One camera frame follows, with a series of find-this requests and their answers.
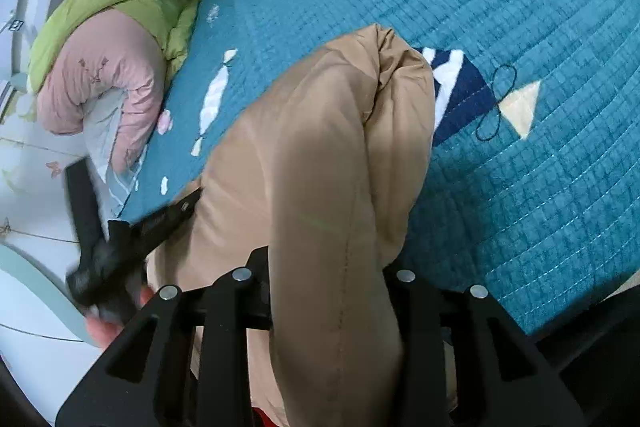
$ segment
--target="bed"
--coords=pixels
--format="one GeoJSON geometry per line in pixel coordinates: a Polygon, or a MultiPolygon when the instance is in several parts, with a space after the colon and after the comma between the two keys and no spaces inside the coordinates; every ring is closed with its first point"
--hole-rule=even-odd
{"type": "Polygon", "coordinates": [[[484,284],[529,333],[640,267],[640,0],[201,0],[164,104],[170,125],[153,134],[122,217],[174,198],[287,67],[373,22],[434,68],[458,57],[478,72],[473,86],[454,80],[443,104],[448,131],[410,217],[406,263],[440,287],[484,284]]]}

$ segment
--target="green comforter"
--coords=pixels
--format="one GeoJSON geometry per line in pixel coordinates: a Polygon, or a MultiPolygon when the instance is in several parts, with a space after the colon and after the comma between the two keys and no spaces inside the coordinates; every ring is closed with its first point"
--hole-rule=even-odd
{"type": "Polygon", "coordinates": [[[142,24],[162,48],[167,83],[183,64],[199,0],[64,0],[31,48],[28,89],[38,92],[71,33],[92,15],[117,8],[142,24]]]}

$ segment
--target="pink cushion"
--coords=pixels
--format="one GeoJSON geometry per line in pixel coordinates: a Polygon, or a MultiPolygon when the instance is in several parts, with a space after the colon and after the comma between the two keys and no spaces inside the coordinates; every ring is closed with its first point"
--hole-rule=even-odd
{"type": "Polygon", "coordinates": [[[156,40],[116,9],[82,23],[66,40],[38,94],[38,120],[55,134],[82,131],[82,107],[111,87],[127,91],[111,152],[122,172],[138,158],[158,119],[166,62],[156,40]]]}

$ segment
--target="finger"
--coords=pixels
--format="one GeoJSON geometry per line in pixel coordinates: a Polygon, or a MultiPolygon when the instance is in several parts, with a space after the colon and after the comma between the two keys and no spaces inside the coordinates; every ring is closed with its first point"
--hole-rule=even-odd
{"type": "Polygon", "coordinates": [[[140,290],[140,304],[144,306],[154,296],[154,291],[149,286],[142,286],[140,290]]]}
{"type": "Polygon", "coordinates": [[[122,331],[122,327],[100,320],[98,317],[89,315],[86,318],[86,331],[95,341],[98,347],[105,348],[111,344],[122,331]]]}

